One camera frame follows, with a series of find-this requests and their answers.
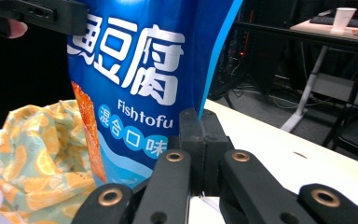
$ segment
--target keyboard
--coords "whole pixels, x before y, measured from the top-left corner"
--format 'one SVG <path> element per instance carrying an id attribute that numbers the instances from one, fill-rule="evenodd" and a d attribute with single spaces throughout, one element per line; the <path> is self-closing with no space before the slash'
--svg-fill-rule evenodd
<path id="1" fill-rule="evenodd" d="M 333 17 L 316 16 L 310 19 L 310 23 L 315 23 L 315 24 L 333 25 L 333 22 L 334 22 Z M 350 20 L 348 26 L 353 28 L 358 28 L 358 20 L 356 19 Z"/>

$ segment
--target desk leg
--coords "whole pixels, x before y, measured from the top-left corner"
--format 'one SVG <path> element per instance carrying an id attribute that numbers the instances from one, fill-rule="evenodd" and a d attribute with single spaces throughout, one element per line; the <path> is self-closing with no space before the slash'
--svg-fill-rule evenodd
<path id="1" fill-rule="evenodd" d="M 303 94 L 301 95 L 301 100 L 298 103 L 297 110 L 292 115 L 292 117 L 290 117 L 290 119 L 283 124 L 283 126 L 281 127 L 282 130 L 290 133 L 304 117 L 304 114 L 307 112 L 305 106 L 307 104 L 308 99 L 310 98 L 310 93 L 312 92 L 313 86 L 315 85 L 319 69 L 321 68 L 322 62 L 324 61 L 324 55 L 326 54 L 326 52 L 327 46 L 323 46 L 321 52 L 319 53 L 318 60 L 316 60 L 312 72 L 310 72 L 310 77 L 308 78 L 307 85 L 304 89 Z"/>

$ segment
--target yellow plastic bag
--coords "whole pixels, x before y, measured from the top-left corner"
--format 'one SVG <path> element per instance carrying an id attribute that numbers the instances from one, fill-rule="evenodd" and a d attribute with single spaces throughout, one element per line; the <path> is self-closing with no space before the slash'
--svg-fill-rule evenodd
<path id="1" fill-rule="evenodd" d="M 2 215 L 12 223 L 70 223 L 96 188 L 77 102 L 12 111 L 0 138 Z"/>

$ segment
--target office chair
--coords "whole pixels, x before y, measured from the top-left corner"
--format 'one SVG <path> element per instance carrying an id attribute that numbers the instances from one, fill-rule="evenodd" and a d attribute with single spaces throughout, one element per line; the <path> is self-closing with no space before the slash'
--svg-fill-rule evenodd
<path id="1" fill-rule="evenodd" d="M 340 147 L 358 156 L 358 108 L 354 107 L 357 93 L 358 70 L 356 71 L 349 99 L 341 110 L 330 133 L 324 139 L 324 147 L 327 147 L 330 141 L 333 141 L 332 150 Z"/>

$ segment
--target desk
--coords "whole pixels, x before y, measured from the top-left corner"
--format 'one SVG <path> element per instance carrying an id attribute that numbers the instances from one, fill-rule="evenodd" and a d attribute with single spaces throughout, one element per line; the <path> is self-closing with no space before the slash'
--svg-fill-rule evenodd
<path id="1" fill-rule="evenodd" d="M 292 26 L 290 29 L 300 32 L 313 33 L 317 35 L 337 36 L 347 40 L 358 41 L 358 36 L 352 34 L 352 30 L 354 30 L 355 28 L 350 28 L 350 27 L 345 28 L 345 32 L 341 35 L 331 34 L 330 33 L 332 29 L 331 25 L 313 24 L 310 23 L 310 21 L 304 21 L 298 25 Z M 326 54 L 327 51 L 328 51 L 328 47 L 326 45 L 323 45 L 321 52 L 319 53 L 318 59 L 310 73 L 310 77 L 308 78 L 307 85 L 303 91 L 303 94 L 301 95 L 301 100 L 298 103 L 296 112 L 290 117 L 289 120 L 287 120 L 283 124 L 283 126 L 281 127 L 282 130 L 291 132 L 304 117 L 304 114 L 306 113 L 305 105 L 308 99 L 310 98 L 310 93 L 313 91 L 313 88 L 319 76 L 319 69 L 322 65 L 322 62 L 324 61 L 324 55 Z"/>
<path id="2" fill-rule="evenodd" d="M 255 154 L 286 189 L 298 193 L 303 185 L 321 183 L 358 204 L 358 161 L 217 103 L 207 101 L 205 108 L 216 113 L 234 147 Z M 189 223 L 224 222 L 211 207 L 193 198 Z"/>

